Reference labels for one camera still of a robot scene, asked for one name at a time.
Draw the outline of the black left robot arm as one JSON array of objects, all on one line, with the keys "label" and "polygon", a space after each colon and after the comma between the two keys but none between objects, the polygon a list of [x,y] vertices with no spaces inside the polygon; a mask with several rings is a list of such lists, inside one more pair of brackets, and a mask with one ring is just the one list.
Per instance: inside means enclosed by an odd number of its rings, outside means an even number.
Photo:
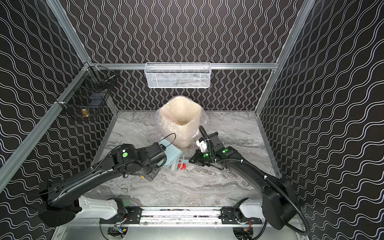
[{"label": "black left robot arm", "polygon": [[82,211],[79,199],[84,193],[109,180],[133,175],[152,181],[167,161],[166,149],[159,143],[139,149],[132,144],[122,144],[70,178],[44,181],[39,187],[38,195],[43,202],[38,217],[47,226],[58,227],[72,221]]}]

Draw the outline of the light teal plastic dustpan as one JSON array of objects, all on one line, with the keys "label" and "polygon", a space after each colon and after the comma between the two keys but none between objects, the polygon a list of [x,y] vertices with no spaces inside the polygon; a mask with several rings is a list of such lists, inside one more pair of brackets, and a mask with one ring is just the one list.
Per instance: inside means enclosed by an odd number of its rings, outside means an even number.
[{"label": "light teal plastic dustpan", "polygon": [[178,171],[176,170],[176,165],[179,160],[184,160],[183,152],[166,139],[159,141],[159,144],[166,147],[165,153],[167,156],[167,161],[163,167]]}]

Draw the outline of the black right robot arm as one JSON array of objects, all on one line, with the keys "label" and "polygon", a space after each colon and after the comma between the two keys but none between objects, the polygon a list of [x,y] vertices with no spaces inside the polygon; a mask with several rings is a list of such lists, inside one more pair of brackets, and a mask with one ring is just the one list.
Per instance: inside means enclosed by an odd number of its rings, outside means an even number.
[{"label": "black right robot arm", "polygon": [[189,159],[191,164],[215,168],[221,166],[222,169],[235,172],[261,194],[262,214],[272,227],[277,230],[288,227],[302,235],[305,233],[290,224],[290,220],[295,215],[302,217],[303,213],[300,211],[297,196],[288,179],[267,174],[247,161],[233,147],[225,147],[217,132],[210,135],[202,133],[198,142],[207,149],[196,150]]}]

